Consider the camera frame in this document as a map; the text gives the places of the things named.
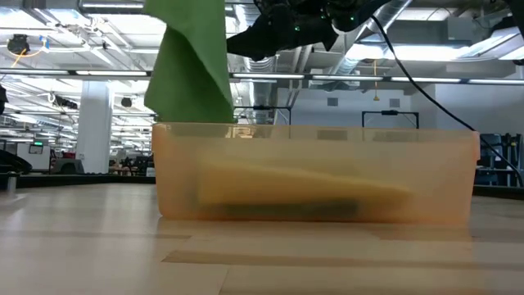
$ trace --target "fluorescent light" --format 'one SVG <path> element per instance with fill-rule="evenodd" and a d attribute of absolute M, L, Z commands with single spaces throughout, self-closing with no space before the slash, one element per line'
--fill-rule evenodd
<path fill-rule="evenodd" d="M 58 136 L 63 137 L 63 138 L 69 138 L 69 139 L 75 139 L 76 138 L 73 135 L 68 135 L 68 134 L 63 134 L 63 133 L 58 134 Z"/>
<path fill-rule="evenodd" d="M 384 48 L 381 46 L 353 44 L 346 53 L 346 58 L 358 61 L 367 58 L 373 60 L 382 59 L 384 58 Z"/>
<path fill-rule="evenodd" d="M 453 78 L 413 78 L 415 82 L 419 83 L 450 83 L 450 84 L 457 84 L 461 81 L 461 79 L 453 79 Z M 409 79 L 407 77 L 392 77 L 392 82 L 409 82 Z"/>
<path fill-rule="evenodd" d="M 313 79 L 316 80 L 330 80 L 330 81 L 382 81 L 384 77 L 374 76 L 358 76 L 358 75 L 314 75 Z"/>
<path fill-rule="evenodd" d="M 77 75 L 113 75 L 113 76 L 147 76 L 147 72 L 140 70 L 77 70 Z"/>
<path fill-rule="evenodd" d="M 123 137 L 123 140 L 136 140 L 136 141 L 150 141 L 150 138 L 140 138 L 140 137 Z"/>
<path fill-rule="evenodd" d="M 293 75 L 293 74 L 256 74 L 256 73 L 245 73 L 245 74 L 233 74 L 233 78 L 238 79 L 304 79 L 304 75 Z"/>
<path fill-rule="evenodd" d="M 32 138 L 13 138 L 13 139 L 7 139 L 8 142 L 12 143 L 32 143 Z"/>
<path fill-rule="evenodd" d="M 454 61 L 467 49 L 467 47 L 401 45 L 395 46 L 395 53 L 402 61 Z M 387 51 L 384 58 L 395 59 L 391 51 Z"/>
<path fill-rule="evenodd" d="M 131 49 L 129 50 L 131 53 L 138 53 L 138 54 L 158 54 L 158 49 Z"/>
<path fill-rule="evenodd" d="M 470 84 L 524 85 L 524 79 L 470 79 Z"/>
<path fill-rule="evenodd" d="M 83 8 L 131 8 L 131 9 L 143 9 L 142 3 L 85 3 L 82 5 Z"/>
<path fill-rule="evenodd" d="M 0 69 L 6 75 L 68 75 L 67 70 Z"/>

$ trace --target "yellow object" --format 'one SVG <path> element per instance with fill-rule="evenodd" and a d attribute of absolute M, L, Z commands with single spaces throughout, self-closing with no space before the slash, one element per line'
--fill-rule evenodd
<path fill-rule="evenodd" d="M 413 193 L 407 188 L 349 176 L 257 166 L 234 160 L 204 160 L 200 164 L 197 196 L 200 204 L 209 205 L 301 204 L 340 200 L 400 204 Z"/>
<path fill-rule="evenodd" d="M 373 73 L 375 76 L 377 76 L 377 61 L 373 63 Z M 380 102 L 380 98 L 378 97 L 378 82 L 375 81 L 375 98 L 373 99 L 375 102 Z"/>
<path fill-rule="evenodd" d="M 24 48 L 24 50 L 22 50 L 22 53 L 20 55 L 17 55 L 17 54 L 14 54 L 14 53 L 11 53 L 9 52 L 11 55 L 14 55 L 16 57 L 16 61 L 13 62 L 13 64 L 11 65 L 11 68 L 14 68 L 16 66 L 16 64 L 18 63 L 18 61 L 20 61 L 21 58 L 24 58 L 24 57 L 35 57 L 37 56 L 38 54 L 40 54 L 42 52 L 42 50 L 46 47 L 46 42 L 43 41 L 43 45 L 42 47 L 40 48 L 40 50 L 38 50 L 36 53 L 33 53 L 33 54 L 29 54 L 29 55 L 24 55 L 26 49 Z"/>
<path fill-rule="evenodd" d="M 477 133 L 442 130 L 164 123 L 152 144 L 177 220 L 465 225 L 480 156 Z"/>
<path fill-rule="evenodd" d="M 11 68 L 14 68 L 16 66 L 18 61 L 20 61 L 20 59 L 24 56 L 24 53 L 25 53 L 25 48 L 24 50 L 22 50 L 22 53 L 16 58 L 15 62 L 13 62 L 13 64 L 11 65 Z"/>

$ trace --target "white column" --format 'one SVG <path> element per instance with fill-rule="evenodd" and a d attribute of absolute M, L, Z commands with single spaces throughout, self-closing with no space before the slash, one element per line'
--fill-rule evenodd
<path fill-rule="evenodd" d="M 82 160 L 85 173 L 108 172 L 113 101 L 107 82 L 84 81 L 76 158 Z"/>

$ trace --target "black machine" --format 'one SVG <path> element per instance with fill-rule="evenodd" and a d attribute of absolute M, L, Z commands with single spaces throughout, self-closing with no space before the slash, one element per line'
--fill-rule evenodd
<path fill-rule="evenodd" d="M 245 32 L 228 39 L 228 52 L 254 61 L 279 50 L 323 43 L 331 50 L 338 33 L 355 30 L 390 0 L 254 0 L 260 16 Z M 524 32 L 524 1 L 504 0 Z"/>

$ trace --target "translucent orange plastic bin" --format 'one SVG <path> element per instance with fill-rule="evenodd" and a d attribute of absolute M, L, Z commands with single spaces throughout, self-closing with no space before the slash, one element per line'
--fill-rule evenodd
<path fill-rule="evenodd" d="M 478 134 L 173 123 L 153 128 L 158 204 L 178 220 L 465 225 Z"/>

